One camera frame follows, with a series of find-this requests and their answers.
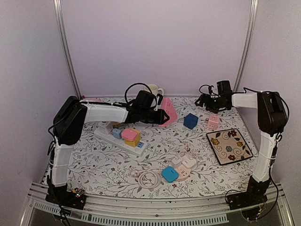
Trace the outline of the pink triangular power socket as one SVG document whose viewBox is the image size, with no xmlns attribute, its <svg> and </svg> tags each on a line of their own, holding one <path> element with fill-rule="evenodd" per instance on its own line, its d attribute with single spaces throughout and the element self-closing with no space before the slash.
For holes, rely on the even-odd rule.
<svg viewBox="0 0 301 226">
<path fill-rule="evenodd" d="M 170 98 L 164 97 L 161 104 L 161 109 L 164 110 L 169 116 L 169 120 L 159 127 L 168 127 L 171 123 L 177 120 L 178 116 L 174 109 L 173 103 Z"/>
</svg>

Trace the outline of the dark blue cube socket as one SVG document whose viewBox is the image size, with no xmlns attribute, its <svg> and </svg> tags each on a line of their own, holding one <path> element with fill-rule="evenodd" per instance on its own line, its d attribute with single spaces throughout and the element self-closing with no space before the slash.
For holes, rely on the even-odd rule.
<svg viewBox="0 0 301 226">
<path fill-rule="evenodd" d="M 198 117 L 189 113 L 184 117 L 183 125 L 189 129 L 194 129 L 198 124 Z"/>
</svg>

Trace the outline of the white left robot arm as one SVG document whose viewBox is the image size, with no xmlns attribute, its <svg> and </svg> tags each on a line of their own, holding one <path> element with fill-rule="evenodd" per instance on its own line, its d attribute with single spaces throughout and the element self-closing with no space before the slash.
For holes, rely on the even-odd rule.
<svg viewBox="0 0 301 226">
<path fill-rule="evenodd" d="M 55 149 L 51 154 L 52 197 L 59 204 L 66 204 L 70 194 L 62 186 L 67 184 L 67 169 L 74 145 L 79 141 L 82 129 L 88 122 L 118 122 L 162 125 L 170 117 L 163 109 L 152 106 L 154 95 L 141 90 L 136 99 L 126 103 L 106 103 L 80 100 L 76 96 L 66 99 L 53 119 Z"/>
</svg>

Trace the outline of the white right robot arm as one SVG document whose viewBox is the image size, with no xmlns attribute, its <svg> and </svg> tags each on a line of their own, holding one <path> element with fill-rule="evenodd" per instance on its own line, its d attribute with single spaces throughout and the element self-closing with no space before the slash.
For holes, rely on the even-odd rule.
<svg viewBox="0 0 301 226">
<path fill-rule="evenodd" d="M 202 92 L 195 105 L 212 113 L 233 107 L 257 110 L 257 122 L 261 131 L 259 157 L 243 195 L 245 204 L 254 205 L 272 181 L 271 169 L 277 156 L 278 143 L 289 120 L 289 107 L 276 91 L 256 91 L 244 87 L 242 92 L 234 92 L 229 81 L 218 82 L 217 91 L 213 93 L 212 87 L 208 86 L 208 93 Z"/>
</svg>

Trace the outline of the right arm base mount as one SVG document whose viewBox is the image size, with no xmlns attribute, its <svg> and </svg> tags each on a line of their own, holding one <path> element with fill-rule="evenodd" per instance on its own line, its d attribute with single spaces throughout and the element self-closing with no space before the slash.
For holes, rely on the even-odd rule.
<svg viewBox="0 0 301 226">
<path fill-rule="evenodd" d="M 257 205 L 268 200 L 266 190 L 267 188 L 249 186 L 246 192 L 226 195 L 226 203 L 230 210 Z"/>
</svg>

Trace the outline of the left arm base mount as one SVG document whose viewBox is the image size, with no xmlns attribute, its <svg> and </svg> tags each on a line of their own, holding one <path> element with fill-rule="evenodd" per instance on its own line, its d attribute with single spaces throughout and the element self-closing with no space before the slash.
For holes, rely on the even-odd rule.
<svg viewBox="0 0 301 226">
<path fill-rule="evenodd" d="M 67 186 L 49 187 L 45 200 L 63 207 L 83 210 L 87 196 L 67 190 Z"/>
</svg>

